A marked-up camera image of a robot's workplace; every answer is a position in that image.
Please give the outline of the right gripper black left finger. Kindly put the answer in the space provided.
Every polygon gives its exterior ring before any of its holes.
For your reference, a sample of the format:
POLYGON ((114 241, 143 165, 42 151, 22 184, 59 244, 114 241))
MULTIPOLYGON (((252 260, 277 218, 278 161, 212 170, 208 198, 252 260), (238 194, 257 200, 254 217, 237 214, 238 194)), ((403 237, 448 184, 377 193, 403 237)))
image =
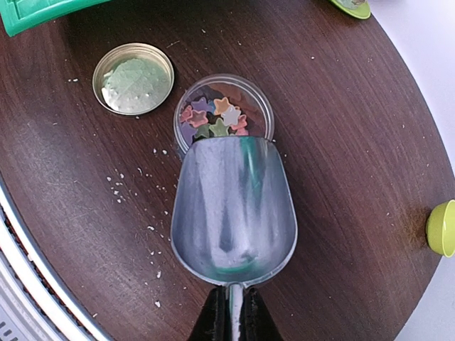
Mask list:
POLYGON ((225 288, 213 288, 191 331, 190 341, 222 341, 228 339, 228 307, 225 288))

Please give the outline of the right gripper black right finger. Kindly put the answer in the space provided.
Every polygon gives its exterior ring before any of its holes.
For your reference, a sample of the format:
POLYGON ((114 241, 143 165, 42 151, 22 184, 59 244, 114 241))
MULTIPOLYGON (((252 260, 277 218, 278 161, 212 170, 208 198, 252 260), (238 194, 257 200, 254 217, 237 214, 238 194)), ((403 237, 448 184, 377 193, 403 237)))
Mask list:
POLYGON ((244 297, 240 315, 240 340, 283 340, 262 296, 256 288, 251 288, 244 297))

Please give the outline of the silver metal scoop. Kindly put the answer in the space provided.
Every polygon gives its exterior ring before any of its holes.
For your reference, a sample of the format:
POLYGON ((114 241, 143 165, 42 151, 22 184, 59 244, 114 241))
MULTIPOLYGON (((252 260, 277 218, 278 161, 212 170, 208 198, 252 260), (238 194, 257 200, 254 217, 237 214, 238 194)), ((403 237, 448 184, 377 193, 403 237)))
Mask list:
POLYGON ((177 259, 227 291, 230 339, 246 337, 246 293, 289 262, 298 237, 276 146, 254 136, 195 142, 186 152, 171 220, 177 259))

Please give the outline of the clear plastic round container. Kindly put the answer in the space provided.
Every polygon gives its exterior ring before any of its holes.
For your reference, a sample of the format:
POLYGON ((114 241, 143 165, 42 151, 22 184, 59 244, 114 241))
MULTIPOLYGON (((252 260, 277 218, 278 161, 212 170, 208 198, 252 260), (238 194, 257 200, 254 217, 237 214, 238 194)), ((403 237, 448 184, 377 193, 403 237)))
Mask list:
POLYGON ((182 154, 203 139, 255 136, 272 140, 274 112, 265 93, 249 80, 214 74, 183 93, 174 112, 173 131, 182 154))

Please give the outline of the green candy bin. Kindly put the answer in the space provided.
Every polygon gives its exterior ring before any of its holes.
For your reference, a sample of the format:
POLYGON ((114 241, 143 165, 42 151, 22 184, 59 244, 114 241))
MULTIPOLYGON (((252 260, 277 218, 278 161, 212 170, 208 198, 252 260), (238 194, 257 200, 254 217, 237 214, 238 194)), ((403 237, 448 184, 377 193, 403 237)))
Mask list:
POLYGON ((103 4, 107 0, 1 0, 1 20, 13 37, 69 13, 103 4))

